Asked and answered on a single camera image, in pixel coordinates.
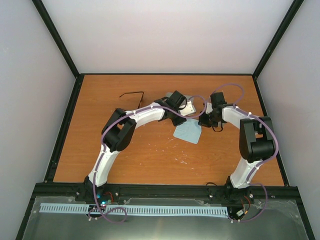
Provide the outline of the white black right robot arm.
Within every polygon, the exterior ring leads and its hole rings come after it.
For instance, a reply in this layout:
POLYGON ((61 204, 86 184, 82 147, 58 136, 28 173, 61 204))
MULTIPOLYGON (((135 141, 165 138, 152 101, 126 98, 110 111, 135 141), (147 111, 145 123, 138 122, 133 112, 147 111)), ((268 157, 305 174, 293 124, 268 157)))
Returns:
POLYGON ((272 120, 268 116, 256 116, 246 112, 234 103, 227 103, 222 92, 210 95, 210 103, 198 118, 199 125, 222 132, 229 123, 239 129, 239 152, 241 158, 235 171, 224 185, 224 197, 235 201, 246 193, 246 188, 267 161, 275 158, 279 143, 273 131, 272 120))

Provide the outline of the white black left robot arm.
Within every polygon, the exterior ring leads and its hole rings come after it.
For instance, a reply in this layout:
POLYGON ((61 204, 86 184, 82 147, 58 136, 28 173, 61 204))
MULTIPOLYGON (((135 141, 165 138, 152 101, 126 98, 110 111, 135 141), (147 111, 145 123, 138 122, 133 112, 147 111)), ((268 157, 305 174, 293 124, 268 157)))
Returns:
POLYGON ((101 132, 100 152, 92 171, 84 180, 86 195, 92 201, 103 198, 104 188, 111 167, 120 152, 125 150, 134 131, 148 123, 170 119, 176 127, 186 122, 186 116, 193 113, 192 101, 179 91, 169 97, 157 99, 151 104, 135 110, 117 108, 101 132))

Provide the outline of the pink glasses case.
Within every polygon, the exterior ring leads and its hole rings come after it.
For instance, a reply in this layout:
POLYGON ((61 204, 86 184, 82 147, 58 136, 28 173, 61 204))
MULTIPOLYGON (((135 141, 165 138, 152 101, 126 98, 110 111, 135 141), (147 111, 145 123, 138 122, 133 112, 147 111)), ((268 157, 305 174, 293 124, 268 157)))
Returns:
POLYGON ((190 99, 189 98, 191 97, 190 95, 185 95, 183 94, 183 96, 185 97, 185 100, 182 102, 182 104, 180 105, 180 110, 179 110, 179 113, 182 115, 182 116, 191 116, 193 114, 196 113, 196 108, 193 104, 193 99, 190 99))

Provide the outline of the light blue cleaning cloth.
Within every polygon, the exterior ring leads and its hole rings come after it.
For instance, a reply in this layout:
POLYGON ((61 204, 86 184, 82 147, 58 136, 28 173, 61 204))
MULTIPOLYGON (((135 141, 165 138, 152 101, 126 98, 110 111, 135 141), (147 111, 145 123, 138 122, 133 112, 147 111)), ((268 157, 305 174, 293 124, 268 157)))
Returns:
POLYGON ((175 128, 173 136, 188 143, 198 144, 202 127, 196 119, 188 118, 186 122, 175 128))

